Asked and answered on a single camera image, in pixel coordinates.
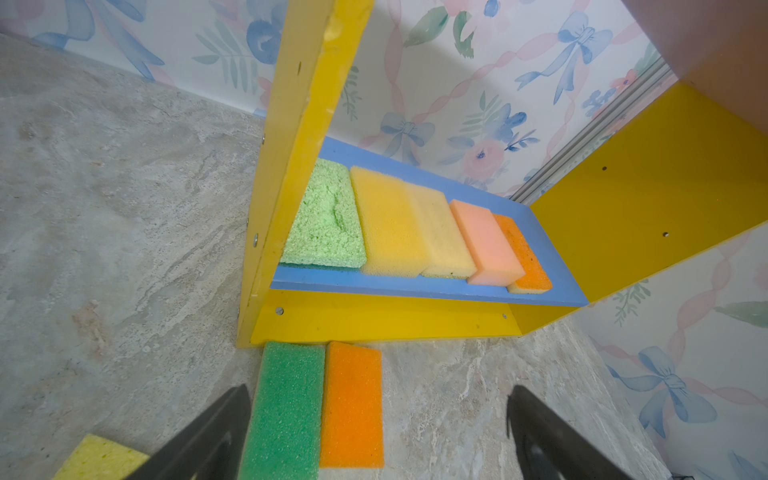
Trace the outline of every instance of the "yellow sponge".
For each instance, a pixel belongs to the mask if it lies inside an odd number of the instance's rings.
[[[88,434],[56,472],[53,480],[122,480],[148,458],[149,455]]]
[[[406,184],[429,255],[423,276],[466,279],[477,267],[443,192]]]
[[[418,276],[429,266],[429,255],[406,183],[357,166],[349,175],[368,256],[360,271],[368,275]]]

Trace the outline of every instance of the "blue shelf board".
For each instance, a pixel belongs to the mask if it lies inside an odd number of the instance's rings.
[[[416,278],[373,276],[349,270],[323,270],[284,265],[277,267],[272,280],[273,290],[414,296],[530,305],[588,305],[587,297],[565,266],[530,207],[328,137],[323,143],[319,156],[347,167],[358,165],[402,178],[412,184],[434,188],[442,191],[448,202],[458,199],[468,204],[486,207],[494,214],[512,218],[552,280],[552,290],[541,295],[513,294],[504,287],[469,285],[464,280],[423,276]]]

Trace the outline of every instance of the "rectangular sponge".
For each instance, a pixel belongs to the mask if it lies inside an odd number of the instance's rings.
[[[384,467],[379,350],[328,345],[320,467]]]
[[[477,271],[441,191],[406,184],[427,246],[429,266],[423,276],[466,279]]]
[[[280,262],[347,268],[366,262],[355,194],[344,165],[317,159]]]
[[[240,478],[317,478],[325,353],[322,346],[264,347]]]
[[[496,223],[502,229],[502,233],[507,237],[512,251],[520,260],[520,264],[525,270],[525,275],[517,279],[513,284],[507,286],[509,293],[544,293],[552,290],[552,281],[549,280],[547,273],[538,262],[533,250],[525,241],[522,232],[515,221],[502,215],[494,215]]]
[[[53,480],[123,480],[148,459],[149,455],[89,433]]]
[[[451,211],[478,267],[467,283],[507,286],[525,275],[489,209],[453,200]]]
[[[429,255],[408,197],[399,178],[357,166],[350,171],[362,224],[368,275],[418,276],[429,266]]]

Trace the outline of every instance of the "light green sponge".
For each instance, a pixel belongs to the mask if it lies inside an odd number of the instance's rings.
[[[360,268],[366,261],[349,170],[318,158],[280,262]]]
[[[316,480],[324,346],[264,347],[240,480]]]

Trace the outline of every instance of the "yellow shelf frame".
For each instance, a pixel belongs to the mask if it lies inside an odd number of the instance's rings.
[[[574,310],[270,289],[372,7],[289,3],[253,182],[239,347],[519,336]],[[533,211],[594,302],[762,223],[767,200],[768,137],[679,84]]]

